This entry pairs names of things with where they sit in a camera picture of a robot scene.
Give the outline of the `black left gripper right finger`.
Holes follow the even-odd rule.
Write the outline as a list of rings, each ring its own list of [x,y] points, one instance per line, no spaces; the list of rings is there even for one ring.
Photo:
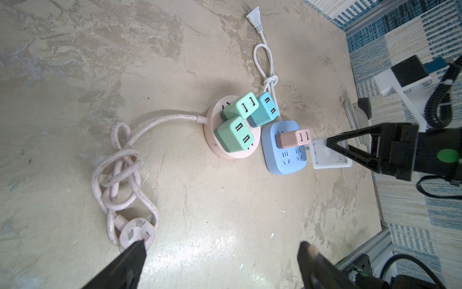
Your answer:
[[[305,289],[358,289],[314,245],[303,241],[297,254]]]

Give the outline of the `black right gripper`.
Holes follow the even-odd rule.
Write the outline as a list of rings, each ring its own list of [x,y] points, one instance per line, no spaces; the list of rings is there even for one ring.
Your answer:
[[[357,130],[342,132],[326,140],[326,146],[340,155],[355,161],[372,172],[410,181],[415,166],[419,126],[410,123],[382,123]],[[338,144],[351,138],[366,136],[366,151]]]

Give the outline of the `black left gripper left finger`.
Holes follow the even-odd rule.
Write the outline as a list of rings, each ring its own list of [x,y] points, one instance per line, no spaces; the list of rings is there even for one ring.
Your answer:
[[[134,242],[83,289],[137,289],[146,256],[144,242]]]

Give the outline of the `white square adapter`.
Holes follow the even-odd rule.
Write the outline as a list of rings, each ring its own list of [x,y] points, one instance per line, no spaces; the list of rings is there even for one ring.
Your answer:
[[[353,161],[327,147],[327,137],[316,138],[309,144],[314,169],[337,169],[352,167]]]

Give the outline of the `pink plug adapter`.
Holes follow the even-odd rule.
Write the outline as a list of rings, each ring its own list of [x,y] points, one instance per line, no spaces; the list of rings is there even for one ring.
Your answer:
[[[312,142],[310,131],[307,128],[283,132],[276,135],[276,144],[279,149],[288,149],[307,146]]]

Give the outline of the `teal plug adapter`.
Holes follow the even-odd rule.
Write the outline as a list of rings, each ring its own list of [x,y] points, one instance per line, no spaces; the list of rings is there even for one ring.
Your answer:
[[[247,119],[253,128],[266,125],[279,116],[279,109],[268,92],[263,93],[256,99],[259,107]]]

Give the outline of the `mint green plug adapter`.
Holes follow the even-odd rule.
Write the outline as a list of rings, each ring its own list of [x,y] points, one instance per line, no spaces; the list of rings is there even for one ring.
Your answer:
[[[220,116],[223,120],[242,117],[247,119],[259,108],[259,102],[254,93],[249,92],[246,95],[234,100],[226,101]]]

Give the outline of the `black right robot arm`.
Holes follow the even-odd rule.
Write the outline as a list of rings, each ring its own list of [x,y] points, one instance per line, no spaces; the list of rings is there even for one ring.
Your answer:
[[[383,96],[397,94],[416,124],[382,123],[327,138],[327,147],[379,174],[410,181],[424,173],[417,190],[435,199],[461,200],[456,195],[434,195],[422,184],[442,179],[462,183],[462,129],[450,128],[451,90],[462,71],[462,59],[441,57],[423,64],[418,56],[379,73],[374,80]]]

